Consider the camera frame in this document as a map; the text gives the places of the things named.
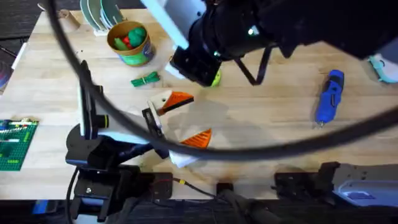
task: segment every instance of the orange triangle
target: orange triangle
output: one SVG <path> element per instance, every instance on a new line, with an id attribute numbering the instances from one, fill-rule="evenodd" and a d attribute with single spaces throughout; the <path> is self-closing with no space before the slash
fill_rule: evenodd
<path id="1" fill-rule="evenodd" d="M 168 108 L 190 98 L 193 98 L 193 96 L 188 93 L 173 91 L 162 108 Z"/>
<path id="2" fill-rule="evenodd" d="M 193 147 L 206 148 L 210 143 L 210 139 L 211 139 L 211 129 L 199 133 L 195 136 L 192 136 L 182 141 L 181 144 Z"/>

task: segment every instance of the wooden tabletop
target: wooden tabletop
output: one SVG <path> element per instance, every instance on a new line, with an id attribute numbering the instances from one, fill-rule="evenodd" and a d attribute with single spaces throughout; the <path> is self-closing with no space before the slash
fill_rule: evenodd
<path id="1" fill-rule="evenodd" d="M 189 80 L 178 80 L 164 71 L 173 54 L 172 41 L 144 9 L 123 10 L 125 17 L 143 23 L 157 49 L 153 61 L 131 68 L 108 47 L 106 37 L 95 37 L 80 12 L 73 12 L 83 25 L 71 34 L 70 42 L 80 59 L 88 62 L 94 81 L 104 86 L 106 96 L 121 110 L 140 112 L 148 97 L 164 90 L 184 91 L 195 102 L 162 117 L 165 134 L 181 141 L 213 128 L 214 147 L 264 146 L 324 134 L 378 114 L 398 104 L 398 89 L 383 85 L 366 62 L 324 43 L 299 47 L 285 59 L 272 53 L 264 83 L 253 87 L 233 62 L 222 65 L 221 85 L 202 88 Z M 262 51 L 247 54 L 244 62 L 257 73 Z M 313 115 L 322 85 L 332 69 L 346 75 L 343 100 L 336 119 L 322 130 L 314 129 Z M 130 80 L 159 71 L 162 80 L 134 88 Z M 68 132 L 78 123 L 75 73 L 54 39 L 43 13 L 29 39 L 20 64 L 0 99 L 0 118 L 33 117 L 40 121 L 19 172 L 0 172 L 0 199 L 65 198 L 74 167 L 65 162 Z M 198 161 L 178 169 L 154 152 L 128 161 L 142 170 L 170 171 L 194 185 L 215 191 L 219 180 L 235 183 L 245 197 L 275 198 L 270 189 L 273 175 L 284 170 L 317 170 L 328 161 L 357 165 L 398 162 L 398 129 L 354 144 L 298 157 L 271 161 Z M 182 185 L 174 185 L 173 198 L 206 198 Z"/>

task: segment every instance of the stack of plates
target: stack of plates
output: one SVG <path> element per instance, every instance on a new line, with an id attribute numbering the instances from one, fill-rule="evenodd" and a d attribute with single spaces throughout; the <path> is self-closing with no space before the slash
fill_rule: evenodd
<path id="1" fill-rule="evenodd" d="M 110 30 L 123 21 L 114 0 L 80 0 L 81 11 L 94 30 Z"/>

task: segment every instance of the green lego baseplate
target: green lego baseplate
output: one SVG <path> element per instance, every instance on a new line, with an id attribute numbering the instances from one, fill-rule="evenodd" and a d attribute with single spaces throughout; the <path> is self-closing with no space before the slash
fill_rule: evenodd
<path id="1" fill-rule="evenodd" d="M 21 169 L 38 124 L 38 121 L 9 121 L 6 129 L 0 130 L 1 171 Z"/>

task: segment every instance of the black cable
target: black cable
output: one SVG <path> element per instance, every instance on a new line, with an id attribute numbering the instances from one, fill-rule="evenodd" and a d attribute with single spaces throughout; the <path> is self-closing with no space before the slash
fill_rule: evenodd
<path id="1" fill-rule="evenodd" d="M 181 182 L 181 179 L 173 178 L 173 181 L 176 181 L 177 183 L 180 183 L 180 182 Z M 207 196 L 209 196 L 209 197 L 211 197 L 211 198 L 214 198 L 214 199 L 217 198 L 217 196 L 215 196 L 215 195 L 213 195 L 213 194 L 211 194 L 211 193 L 205 192 L 204 190 L 201 190 L 201 189 L 195 187 L 194 185 L 188 183 L 188 182 L 185 181 L 185 180 L 183 181 L 183 185 L 186 185 L 186 186 L 190 187 L 191 189 L 196 190 L 197 192 L 199 192 L 199 193 L 201 193 L 201 194 L 204 194 L 204 195 L 207 195 Z"/>
<path id="2" fill-rule="evenodd" d="M 90 92 L 90 95 L 101 105 L 110 116 L 112 116 L 120 125 L 135 135 L 138 135 L 149 141 L 156 149 L 163 151 L 174 151 L 181 154 L 188 154 L 201 159 L 244 161 L 259 159 L 277 159 L 289 156 L 298 156 L 301 154 L 317 152 L 348 144 L 360 138 L 369 136 L 398 124 L 398 107 L 385 111 L 366 121 L 359 122 L 347 128 L 333 131 L 330 134 L 324 134 L 314 138 L 299 140 L 286 144 L 277 144 L 267 147 L 236 148 L 236 149 L 214 149 L 207 150 L 189 147 L 182 144 L 176 144 L 165 139 L 157 138 L 148 133 L 145 129 L 133 122 L 116 109 L 98 90 L 91 80 L 85 75 L 78 59 L 73 53 L 69 41 L 65 37 L 60 23 L 57 19 L 54 0 L 47 0 L 48 14 L 51 26 L 55 32 L 58 42 L 63 49 L 66 58 L 70 62 L 74 71 L 78 75 L 81 84 Z"/>
<path id="3" fill-rule="evenodd" d="M 70 182 L 69 182 L 69 186 L 68 186 L 68 190 L 67 190 L 67 197 L 66 197 L 66 201 L 65 201 L 65 216 L 67 217 L 68 224 L 73 224 L 72 217 L 70 216 L 70 201 L 69 200 L 70 200 L 70 194 L 72 193 L 72 186 L 76 179 L 77 172 L 78 172 L 78 168 L 76 167 L 75 171 L 73 172 L 72 178 L 70 179 Z"/>

